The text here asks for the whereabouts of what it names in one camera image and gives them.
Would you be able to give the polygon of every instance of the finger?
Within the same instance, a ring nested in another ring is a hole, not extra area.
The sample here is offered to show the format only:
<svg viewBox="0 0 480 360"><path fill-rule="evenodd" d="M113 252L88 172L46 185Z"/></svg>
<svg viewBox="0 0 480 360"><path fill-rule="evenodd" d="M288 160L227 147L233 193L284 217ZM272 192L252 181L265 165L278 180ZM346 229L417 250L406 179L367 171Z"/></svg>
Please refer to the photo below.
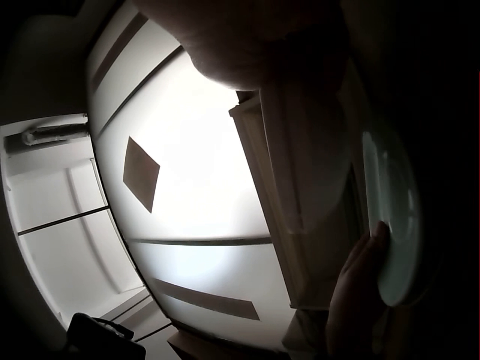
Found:
<svg viewBox="0 0 480 360"><path fill-rule="evenodd" d="M345 261L345 264L343 265L341 273L346 272L347 269L352 265L352 263L355 261L358 255L360 255L361 251L365 247L365 244L367 243L369 238L370 238L370 232L366 232L361 236L360 240L358 240L355 243L352 250L350 251L350 254L348 255L347 260Z"/></svg>
<svg viewBox="0 0 480 360"><path fill-rule="evenodd" d="M379 221L373 232L373 236L367 241L362 252L350 266L353 272L370 272L376 273L382 266L388 249L390 240L390 229L383 222Z"/></svg>

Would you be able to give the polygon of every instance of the person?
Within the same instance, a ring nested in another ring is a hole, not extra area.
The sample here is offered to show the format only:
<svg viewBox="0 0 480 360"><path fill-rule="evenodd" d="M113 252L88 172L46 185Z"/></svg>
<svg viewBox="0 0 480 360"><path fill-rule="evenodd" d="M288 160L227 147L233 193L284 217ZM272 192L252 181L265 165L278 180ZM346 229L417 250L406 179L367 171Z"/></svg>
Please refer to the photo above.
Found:
<svg viewBox="0 0 480 360"><path fill-rule="evenodd" d="M372 330L386 309L377 276L390 240L388 226L379 221L363 235L340 271L325 326L327 351L333 358L372 358Z"/></svg>
<svg viewBox="0 0 480 360"><path fill-rule="evenodd" d="M259 90L276 71L292 69L327 93L340 87L348 32L338 1L133 2L180 42L202 75L226 87ZM299 33L304 39L296 36Z"/></svg>
<svg viewBox="0 0 480 360"><path fill-rule="evenodd" d="M172 34L196 69L211 80L237 91L252 91L291 72L315 89L315 101L337 101L348 59L348 34L338 1L133 2L142 14ZM317 121L338 118L323 116ZM324 130L332 126L326 124ZM336 146L330 147L325 153L332 157ZM388 226L379 222L372 236L361 237L340 272L325 327L332 356L372 353L372 328L385 310L376 275L388 240Z"/></svg>

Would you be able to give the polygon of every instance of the frosted light panel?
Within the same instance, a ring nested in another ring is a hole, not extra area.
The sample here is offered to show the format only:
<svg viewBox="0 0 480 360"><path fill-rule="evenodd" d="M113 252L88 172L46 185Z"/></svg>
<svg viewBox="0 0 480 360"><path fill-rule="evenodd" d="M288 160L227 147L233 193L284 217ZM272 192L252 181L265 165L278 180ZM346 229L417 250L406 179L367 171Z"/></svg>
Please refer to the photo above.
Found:
<svg viewBox="0 0 480 360"><path fill-rule="evenodd" d="M128 94L179 45L172 35L153 21L142 26L112 64L98 89L92 93L89 87L89 120L93 137Z"/></svg>
<svg viewBox="0 0 480 360"><path fill-rule="evenodd" d="M96 143L110 205L126 238L268 237L237 129L235 91L182 53L129 101ZM150 214L122 182L129 136L160 165Z"/></svg>
<svg viewBox="0 0 480 360"><path fill-rule="evenodd" d="M295 310L289 306L272 244L185 246L132 242L129 247L155 298L169 316L231 341L283 350L281 340ZM260 321L215 312L163 295L152 278L251 301Z"/></svg>

